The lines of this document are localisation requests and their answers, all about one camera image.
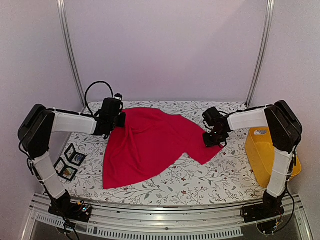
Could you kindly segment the red polo shirt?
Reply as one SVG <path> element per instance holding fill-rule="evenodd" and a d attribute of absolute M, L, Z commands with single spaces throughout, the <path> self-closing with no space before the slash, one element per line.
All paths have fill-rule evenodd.
<path fill-rule="evenodd" d="M 147 107 L 124 112 L 124 127 L 116 127 L 106 145 L 102 172 L 105 190 L 156 177 L 183 154 L 204 165 L 222 150 L 220 146 L 206 147 L 205 131 L 181 115 Z"/>

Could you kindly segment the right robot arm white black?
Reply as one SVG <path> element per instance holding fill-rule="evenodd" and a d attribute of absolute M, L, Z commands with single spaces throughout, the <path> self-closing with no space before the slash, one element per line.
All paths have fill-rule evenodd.
<path fill-rule="evenodd" d="M 269 129 L 274 160 L 270 181 L 263 196 L 268 200 L 258 208 L 262 218 L 269 218 L 278 210 L 275 200 L 283 197 L 296 162 L 297 146 L 302 140 L 303 132 L 299 119 L 285 100 L 224 114 L 216 107 L 211 107 L 202 117 L 209 130 L 202 135 L 208 148 L 225 147 L 229 133 L 235 130 L 261 127 Z"/>

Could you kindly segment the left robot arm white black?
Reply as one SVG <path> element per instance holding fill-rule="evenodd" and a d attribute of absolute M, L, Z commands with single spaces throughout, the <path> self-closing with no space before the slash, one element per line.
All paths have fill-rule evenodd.
<path fill-rule="evenodd" d="M 30 171 L 37 176 L 55 209 L 63 216 L 74 213 L 70 195 L 62 185 L 49 153 L 52 133 L 83 133 L 108 137 L 116 128 L 125 126 L 126 113 L 121 107 L 102 108 L 97 115 L 47 108 L 36 104 L 18 129 L 19 150 L 27 156 Z"/>

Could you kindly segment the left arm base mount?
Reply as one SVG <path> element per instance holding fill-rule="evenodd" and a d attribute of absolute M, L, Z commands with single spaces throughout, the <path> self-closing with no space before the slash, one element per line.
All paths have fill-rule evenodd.
<path fill-rule="evenodd" d="M 69 220 L 88 223 L 91 218 L 92 205 L 83 200 L 77 203 L 66 201 L 52 201 L 48 212 L 52 215 L 64 217 Z"/>

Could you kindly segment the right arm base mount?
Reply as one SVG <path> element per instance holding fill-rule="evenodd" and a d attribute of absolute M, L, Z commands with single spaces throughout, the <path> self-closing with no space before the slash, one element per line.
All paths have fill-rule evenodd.
<path fill-rule="evenodd" d="M 245 203 L 240 209 L 240 216 L 245 223 L 282 216 L 285 213 L 282 202 L 267 200 L 262 203 Z"/>

